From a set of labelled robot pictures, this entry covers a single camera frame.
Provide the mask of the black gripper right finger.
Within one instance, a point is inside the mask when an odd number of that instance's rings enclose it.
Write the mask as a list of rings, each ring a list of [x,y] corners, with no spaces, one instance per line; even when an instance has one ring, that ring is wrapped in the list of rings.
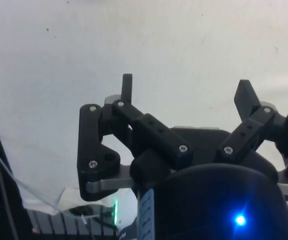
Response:
[[[275,143],[288,171],[288,115],[261,104],[249,80],[241,79],[234,96],[241,124],[224,140],[217,162],[234,164],[262,173],[275,172],[270,162],[255,156],[264,141]]]

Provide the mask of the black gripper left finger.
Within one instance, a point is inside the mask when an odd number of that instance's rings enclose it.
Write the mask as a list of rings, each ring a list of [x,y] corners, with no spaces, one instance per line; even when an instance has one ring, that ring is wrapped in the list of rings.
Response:
[[[122,90],[103,106],[86,104],[79,111],[78,181],[85,201],[103,199],[119,189],[142,189],[167,177],[172,170],[191,165],[191,145],[150,114],[132,105],[130,73],[122,77]],[[132,154],[129,165],[102,143],[114,136]]]

